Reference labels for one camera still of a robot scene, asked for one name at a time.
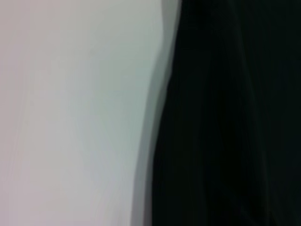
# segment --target dark curtain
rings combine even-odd
[[[301,1],[183,0],[153,226],[301,225]]]

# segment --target black garment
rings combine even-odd
[[[184,0],[153,226],[301,225],[301,1]]]

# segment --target black fabric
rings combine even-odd
[[[184,0],[153,226],[301,225],[301,1]]]

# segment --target white surface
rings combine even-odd
[[[2,0],[0,31],[0,225],[131,225],[161,1]]]

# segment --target white wall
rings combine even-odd
[[[1,226],[142,226],[162,1],[0,1]]]

